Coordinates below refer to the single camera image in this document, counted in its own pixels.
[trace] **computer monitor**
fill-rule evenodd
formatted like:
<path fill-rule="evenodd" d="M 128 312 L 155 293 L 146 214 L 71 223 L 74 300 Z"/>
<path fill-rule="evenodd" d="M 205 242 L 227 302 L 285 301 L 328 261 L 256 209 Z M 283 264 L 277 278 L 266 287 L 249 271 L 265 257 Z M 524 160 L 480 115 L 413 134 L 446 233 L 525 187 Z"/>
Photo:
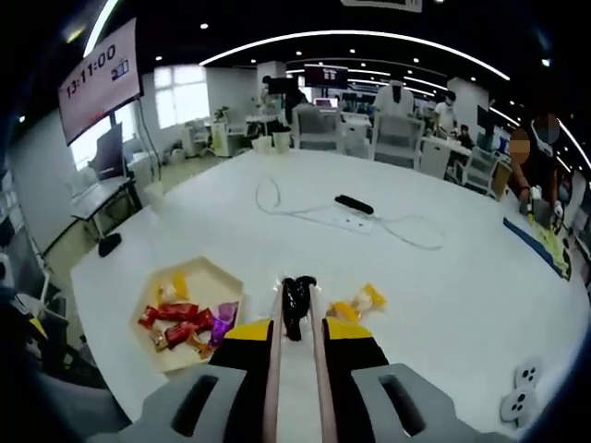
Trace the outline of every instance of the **computer monitor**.
<path fill-rule="evenodd" d="M 89 166 L 99 180 L 127 176 L 123 156 L 123 132 L 121 124 L 113 126 L 96 142 L 96 155 Z"/>
<path fill-rule="evenodd" d="M 319 108 L 336 108 L 339 106 L 339 99 L 317 98 L 314 99 L 314 106 Z"/>

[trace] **white device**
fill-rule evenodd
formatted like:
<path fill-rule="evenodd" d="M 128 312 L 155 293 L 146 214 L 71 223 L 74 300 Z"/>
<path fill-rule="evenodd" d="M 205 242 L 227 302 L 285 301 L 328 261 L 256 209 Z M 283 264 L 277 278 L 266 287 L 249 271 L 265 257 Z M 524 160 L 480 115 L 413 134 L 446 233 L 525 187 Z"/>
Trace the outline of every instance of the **white device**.
<path fill-rule="evenodd" d="M 336 108 L 339 105 L 339 99 L 317 98 L 314 99 L 314 106 L 319 108 Z"/>
<path fill-rule="evenodd" d="M 524 385 L 536 387 L 542 375 L 542 359 L 531 357 L 515 368 L 515 387 Z"/>
<path fill-rule="evenodd" d="M 501 420 L 517 422 L 524 426 L 537 407 L 537 395 L 532 385 L 523 385 L 511 392 L 501 402 Z"/>

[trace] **white round table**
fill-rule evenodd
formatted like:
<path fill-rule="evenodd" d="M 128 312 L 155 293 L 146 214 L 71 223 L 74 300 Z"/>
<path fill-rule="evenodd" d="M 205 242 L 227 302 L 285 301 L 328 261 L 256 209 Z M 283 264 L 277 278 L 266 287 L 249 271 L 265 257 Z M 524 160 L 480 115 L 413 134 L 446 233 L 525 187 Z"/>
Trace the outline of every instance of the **white round table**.
<path fill-rule="evenodd" d="M 295 217 L 268 215 L 271 176 L 282 210 L 331 205 L 346 194 L 383 218 L 429 218 L 445 232 L 442 249 L 425 251 L 378 226 L 354 233 Z M 512 205 L 398 168 L 326 152 L 255 152 L 224 162 L 169 192 L 155 221 L 142 210 L 119 228 L 122 244 L 107 258 L 96 249 L 72 270 L 74 295 L 93 356 L 131 420 L 166 382 L 128 326 L 146 277 L 203 255 L 245 284 L 247 320 L 268 316 L 272 286 L 285 274 L 313 275 L 320 308 L 351 299 L 366 282 L 388 298 L 363 324 L 391 363 L 404 363 L 450 395 L 458 417 L 482 432 L 515 435 L 499 418 L 513 370 L 538 355 L 545 405 L 580 349 L 589 303 L 580 276 L 561 279 L 502 225 L 527 229 Z M 438 241 L 424 222 L 391 225 L 415 240 Z"/>

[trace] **white chair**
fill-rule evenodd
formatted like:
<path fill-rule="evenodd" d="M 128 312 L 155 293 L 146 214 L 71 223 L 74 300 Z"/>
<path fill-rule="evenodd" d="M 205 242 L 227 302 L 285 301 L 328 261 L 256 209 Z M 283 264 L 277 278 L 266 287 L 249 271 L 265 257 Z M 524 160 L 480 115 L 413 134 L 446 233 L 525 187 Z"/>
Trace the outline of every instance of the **white chair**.
<path fill-rule="evenodd" d="M 456 161 L 453 166 L 453 179 L 461 186 L 465 186 L 485 194 L 491 198 L 496 198 L 492 191 L 492 175 L 499 161 L 498 157 L 491 152 L 486 152 L 478 146 L 472 148 L 472 155 L 468 163 L 464 166 Z"/>
<path fill-rule="evenodd" d="M 370 159 L 417 170 L 425 122 L 377 113 Z"/>
<path fill-rule="evenodd" d="M 418 170 L 423 174 L 443 180 L 449 161 L 449 148 L 425 141 L 423 142 L 423 152 Z"/>
<path fill-rule="evenodd" d="M 343 153 L 341 112 L 321 113 L 312 105 L 292 111 L 292 134 L 297 150 L 333 150 Z"/>

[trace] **blue object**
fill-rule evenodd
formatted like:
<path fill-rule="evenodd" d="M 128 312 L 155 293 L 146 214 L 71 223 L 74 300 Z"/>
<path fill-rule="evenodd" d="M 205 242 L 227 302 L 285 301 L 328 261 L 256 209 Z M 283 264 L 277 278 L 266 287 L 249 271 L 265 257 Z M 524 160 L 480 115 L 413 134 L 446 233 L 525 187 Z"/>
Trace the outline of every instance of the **blue object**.
<path fill-rule="evenodd" d="M 563 277 L 561 269 L 554 264 L 554 257 L 546 250 L 544 245 L 542 245 L 538 240 L 534 237 L 525 233 L 522 229 L 515 226 L 513 223 L 507 220 L 507 218 L 502 219 L 502 224 L 504 224 L 510 231 L 512 231 L 515 235 L 521 238 L 527 245 L 529 245 L 537 254 L 542 257 L 542 259 L 553 268 L 558 275 Z"/>

